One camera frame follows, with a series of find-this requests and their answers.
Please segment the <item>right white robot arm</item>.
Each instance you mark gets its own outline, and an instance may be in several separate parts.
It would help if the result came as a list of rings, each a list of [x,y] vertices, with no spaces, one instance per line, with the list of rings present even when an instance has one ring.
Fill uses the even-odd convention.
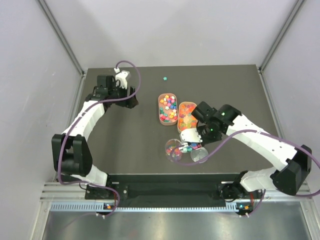
[[[202,125],[191,129],[190,142],[202,146],[222,139],[223,135],[236,139],[264,157],[270,168],[241,172],[231,185],[234,194],[245,198],[257,190],[278,190],[295,196],[311,172],[312,150],[306,146],[293,146],[252,123],[243,113],[231,105],[220,109],[202,101],[193,111]]]

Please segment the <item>metal candy scoop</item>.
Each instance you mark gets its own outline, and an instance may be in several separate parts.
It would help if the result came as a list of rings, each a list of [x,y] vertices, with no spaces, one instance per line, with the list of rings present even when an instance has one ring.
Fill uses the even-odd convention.
[[[197,142],[184,142],[179,145],[178,149],[181,153],[190,153],[194,150],[200,149],[202,145]]]

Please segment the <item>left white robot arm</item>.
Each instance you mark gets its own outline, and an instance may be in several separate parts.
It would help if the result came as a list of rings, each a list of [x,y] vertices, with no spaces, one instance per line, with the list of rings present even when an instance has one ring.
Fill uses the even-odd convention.
[[[99,75],[97,85],[84,100],[72,124],[51,139],[54,169],[58,176],[68,175],[82,183],[94,184],[102,198],[114,191],[108,183],[108,174],[93,164],[88,139],[97,122],[113,105],[132,109],[138,105],[135,88],[128,86],[130,72],[122,70],[115,75]]]

